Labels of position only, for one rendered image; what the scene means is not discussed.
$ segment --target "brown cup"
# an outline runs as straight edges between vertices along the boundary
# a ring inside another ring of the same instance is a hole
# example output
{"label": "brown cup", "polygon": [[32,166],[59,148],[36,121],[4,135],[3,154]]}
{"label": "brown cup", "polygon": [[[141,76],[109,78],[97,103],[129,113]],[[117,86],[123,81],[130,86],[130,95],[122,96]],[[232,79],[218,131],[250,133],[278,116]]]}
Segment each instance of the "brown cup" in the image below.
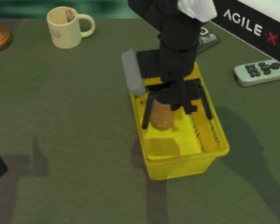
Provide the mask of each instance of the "brown cup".
{"label": "brown cup", "polygon": [[165,131],[173,127],[174,112],[170,105],[161,104],[154,100],[152,112],[150,115],[150,124],[157,130]]}

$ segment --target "black banner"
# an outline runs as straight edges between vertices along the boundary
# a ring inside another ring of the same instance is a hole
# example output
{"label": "black banner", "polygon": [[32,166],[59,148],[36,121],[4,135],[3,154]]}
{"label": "black banner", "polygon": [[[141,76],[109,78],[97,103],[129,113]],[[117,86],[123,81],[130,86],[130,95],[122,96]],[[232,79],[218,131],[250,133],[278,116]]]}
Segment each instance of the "black banner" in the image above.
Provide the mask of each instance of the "black banner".
{"label": "black banner", "polygon": [[239,2],[214,0],[213,23],[280,62],[280,22]]}

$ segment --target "white mug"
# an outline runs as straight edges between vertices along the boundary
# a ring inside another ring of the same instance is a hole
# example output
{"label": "white mug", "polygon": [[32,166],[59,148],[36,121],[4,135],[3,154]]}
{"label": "white mug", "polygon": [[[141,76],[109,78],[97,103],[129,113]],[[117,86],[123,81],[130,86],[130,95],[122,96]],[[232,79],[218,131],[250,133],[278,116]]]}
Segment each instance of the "white mug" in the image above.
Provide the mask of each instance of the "white mug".
{"label": "white mug", "polygon": [[[82,32],[79,21],[88,20],[91,28]],[[56,7],[47,14],[47,22],[54,45],[61,49],[71,49],[76,47],[84,37],[94,33],[94,19],[86,14],[78,14],[70,7]]]}

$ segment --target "yellow container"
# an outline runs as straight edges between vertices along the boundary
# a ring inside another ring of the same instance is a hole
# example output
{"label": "yellow container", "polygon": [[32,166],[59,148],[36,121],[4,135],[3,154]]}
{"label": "yellow container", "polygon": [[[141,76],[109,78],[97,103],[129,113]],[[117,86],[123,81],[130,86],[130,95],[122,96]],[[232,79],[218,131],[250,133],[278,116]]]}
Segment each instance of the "yellow container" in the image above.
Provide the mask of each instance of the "yellow container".
{"label": "yellow container", "polygon": [[[148,93],[136,98],[130,92],[144,162],[152,180],[203,173],[217,157],[229,152],[226,136],[195,64],[185,80],[197,78],[204,87],[213,119],[207,119],[201,100],[194,100],[192,104],[197,106],[197,112],[186,115],[183,108],[179,109],[175,112],[173,127],[166,131],[156,130],[151,124],[147,130],[141,128]],[[146,86],[160,83],[160,78],[145,80]]]}

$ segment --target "pattern on mug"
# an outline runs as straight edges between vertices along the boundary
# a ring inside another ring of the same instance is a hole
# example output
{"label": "pattern on mug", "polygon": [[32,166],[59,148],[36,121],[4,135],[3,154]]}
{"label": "pattern on mug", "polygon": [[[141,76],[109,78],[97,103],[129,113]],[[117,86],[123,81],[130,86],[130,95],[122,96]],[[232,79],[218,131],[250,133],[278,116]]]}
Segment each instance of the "pattern on mug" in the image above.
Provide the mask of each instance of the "pattern on mug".
{"label": "pattern on mug", "polygon": [[65,15],[66,15],[67,22],[71,22],[75,18],[75,14],[70,9],[65,11]]}
{"label": "pattern on mug", "polygon": [[52,29],[50,32],[51,32],[51,36],[53,38],[60,39],[61,35],[60,35],[60,33],[58,31]]}

